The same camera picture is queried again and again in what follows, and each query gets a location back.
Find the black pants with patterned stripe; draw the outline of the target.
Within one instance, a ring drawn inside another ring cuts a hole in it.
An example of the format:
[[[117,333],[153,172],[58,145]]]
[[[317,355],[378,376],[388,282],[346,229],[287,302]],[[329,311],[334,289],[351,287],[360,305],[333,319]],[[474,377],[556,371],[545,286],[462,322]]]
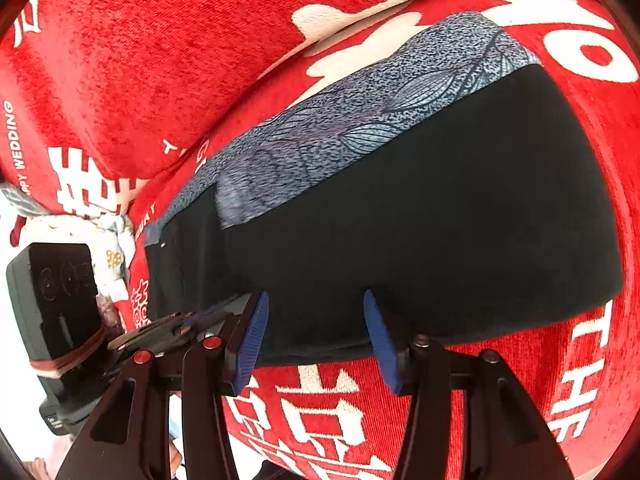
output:
[[[445,344],[547,326],[623,288],[614,209],[570,104],[476,12],[251,128],[145,231],[148,313],[266,292],[259,361],[350,361],[373,292]]]

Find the red wedding blanket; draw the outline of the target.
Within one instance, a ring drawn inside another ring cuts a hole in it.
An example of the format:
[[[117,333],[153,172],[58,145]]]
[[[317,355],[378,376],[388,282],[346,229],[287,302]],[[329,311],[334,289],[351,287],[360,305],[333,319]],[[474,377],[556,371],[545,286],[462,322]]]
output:
[[[265,120],[476,12],[535,55],[597,157],[624,284],[547,326],[445,344],[404,323],[411,385],[371,351],[265,366],[221,390],[232,318],[169,352],[111,352],[58,479],[634,479],[639,474],[639,0],[1,0],[1,183],[48,214],[126,216],[129,299],[148,313],[145,231]]]

